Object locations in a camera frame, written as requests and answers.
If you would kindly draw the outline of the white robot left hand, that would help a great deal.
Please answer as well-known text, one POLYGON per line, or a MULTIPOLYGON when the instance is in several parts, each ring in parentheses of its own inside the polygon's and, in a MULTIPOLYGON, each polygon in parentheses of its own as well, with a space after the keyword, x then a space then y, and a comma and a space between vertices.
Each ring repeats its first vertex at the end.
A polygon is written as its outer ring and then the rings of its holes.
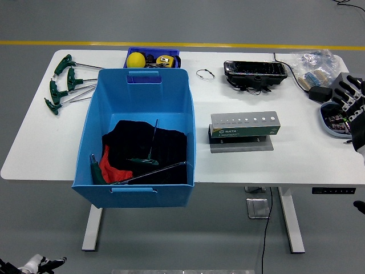
POLYGON ((18 270, 21 273, 54 273, 54 270, 65 264, 66 261, 66 257, 50 260, 45 256, 36 254, 24 266, 18 267, 18 270))

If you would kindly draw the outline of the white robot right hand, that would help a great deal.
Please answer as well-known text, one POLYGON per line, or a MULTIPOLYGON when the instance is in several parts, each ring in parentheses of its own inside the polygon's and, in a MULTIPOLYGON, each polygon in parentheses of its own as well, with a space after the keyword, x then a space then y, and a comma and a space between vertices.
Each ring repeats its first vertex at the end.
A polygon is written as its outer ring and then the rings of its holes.
POLYGON ((364 157, 364 81, 348 75, 347 80, 356 89, 344 81, 339 85, 342 89, 336 88, 332 101, 339 104, 350 121, 350 132, 354 150, 364 157))

